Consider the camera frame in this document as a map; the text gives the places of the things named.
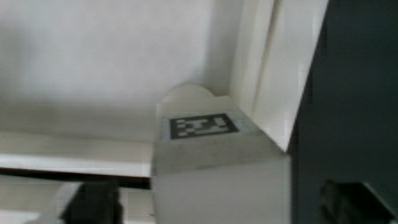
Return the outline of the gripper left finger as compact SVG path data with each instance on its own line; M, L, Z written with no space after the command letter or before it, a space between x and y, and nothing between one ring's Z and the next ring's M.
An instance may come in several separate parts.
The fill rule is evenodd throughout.
M120 194L113 182L65 183L37 224L122 224Z

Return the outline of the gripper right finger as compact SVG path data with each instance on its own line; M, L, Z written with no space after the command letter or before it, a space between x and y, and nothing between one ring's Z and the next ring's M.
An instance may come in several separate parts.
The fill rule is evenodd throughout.
M398 224L398 190L328 180L319 189L319 224Z

